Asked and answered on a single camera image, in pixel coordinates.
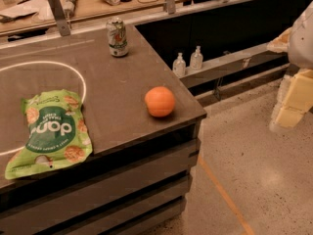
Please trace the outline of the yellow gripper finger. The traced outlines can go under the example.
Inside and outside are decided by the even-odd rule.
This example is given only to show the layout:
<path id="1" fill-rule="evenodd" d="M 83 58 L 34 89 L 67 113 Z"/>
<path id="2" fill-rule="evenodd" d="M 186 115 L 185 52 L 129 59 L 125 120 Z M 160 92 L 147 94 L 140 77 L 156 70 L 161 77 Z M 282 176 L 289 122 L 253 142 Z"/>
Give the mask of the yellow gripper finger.
<path id="1" fill-rule="evenodd" d="M 290 41 L 291 28 L 286 29 L 274 40 L 267 44 L 267 49 L 275 53 L 283 53 L 288 51 Z"/>
<path id="2" fill-rule="evenodd" d="M 312 108 L 313 70 L 286 73 L 279 86 L 269 128 L 278 133 L 292 130 Z"/>

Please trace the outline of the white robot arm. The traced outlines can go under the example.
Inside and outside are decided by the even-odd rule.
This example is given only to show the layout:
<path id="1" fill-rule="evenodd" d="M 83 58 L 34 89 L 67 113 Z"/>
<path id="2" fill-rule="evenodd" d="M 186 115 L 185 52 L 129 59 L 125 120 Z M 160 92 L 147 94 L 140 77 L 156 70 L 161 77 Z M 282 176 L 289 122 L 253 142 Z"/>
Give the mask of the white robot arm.
<path id="1" fill-rule="evenodd" d="M 289 62 L 298 67 L 284 75 L 271 115 L 270 130 L 283 132 L 296 127 L 313 107 L 313 2 L 267 49 L 286 52 Z"/>

